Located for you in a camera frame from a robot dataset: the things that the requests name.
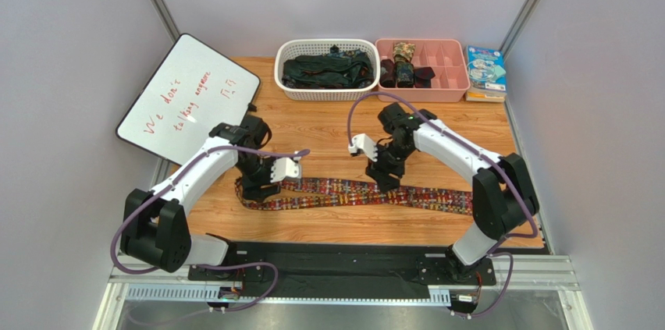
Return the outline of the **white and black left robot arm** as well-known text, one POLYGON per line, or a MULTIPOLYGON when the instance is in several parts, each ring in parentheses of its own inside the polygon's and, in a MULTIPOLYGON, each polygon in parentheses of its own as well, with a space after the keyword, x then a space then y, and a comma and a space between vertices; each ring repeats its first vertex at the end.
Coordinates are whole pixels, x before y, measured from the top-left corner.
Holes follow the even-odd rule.
POLYGON ((278 193, 272 172, 286 155, 263 151, 263 141, 271 136, 268 124, 254 115, 244 116, 237 125, 222 122, 169 178, 150 190, 133 190, 126 198, 123 223, 112 239, 114 265, 127 274, 139 274, 122 265, 118 253, 147 264, 145 273, 175 272, 184 265, 220 265, 229 241, 192 235, 187 217, 208 188, 232 168, 242 173, 251 199, 263 200, 278 193))

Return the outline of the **multicoloured checked patterned tie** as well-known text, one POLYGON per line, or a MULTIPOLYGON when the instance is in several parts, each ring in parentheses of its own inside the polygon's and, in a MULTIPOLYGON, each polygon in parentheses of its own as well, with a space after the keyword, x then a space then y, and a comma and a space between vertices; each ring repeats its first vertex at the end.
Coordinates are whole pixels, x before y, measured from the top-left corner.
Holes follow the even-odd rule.
POLYGON ((253 211, 292 211, 313 208, 334 208, 365 205, 396 205, 428 211, 441 211, 459 215, 473 215, 472 193, 421 186, 400 186, 383 193, 375 183, 333 178, 285 179, 276 189, 294 192, 294 197, 264 200, 246 198, 242 179, 236 179, 236 197, 253 211))

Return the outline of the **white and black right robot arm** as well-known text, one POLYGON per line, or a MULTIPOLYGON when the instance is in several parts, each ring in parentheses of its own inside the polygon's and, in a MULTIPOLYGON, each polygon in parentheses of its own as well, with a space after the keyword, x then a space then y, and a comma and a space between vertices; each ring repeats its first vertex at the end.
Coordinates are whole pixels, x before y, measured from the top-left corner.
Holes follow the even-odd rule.
POLYGON ((520 155, 501 155, 479 147, 425 109, 406 112, 393 102, 378 119, 389 135, 388 143, 358 134, 349 138, 348 151, 367 157, 365 173, 380 191, 386 193, 400 185, 405 161, 415 151, 437 158, 471 185, 473 222, 446 250, 443 267, 450 280, 470 279, 489 253, 515 235, 517 227, 529 224, 530 235, 538 235, 534 217, 539 213, 539 200, 520 155))

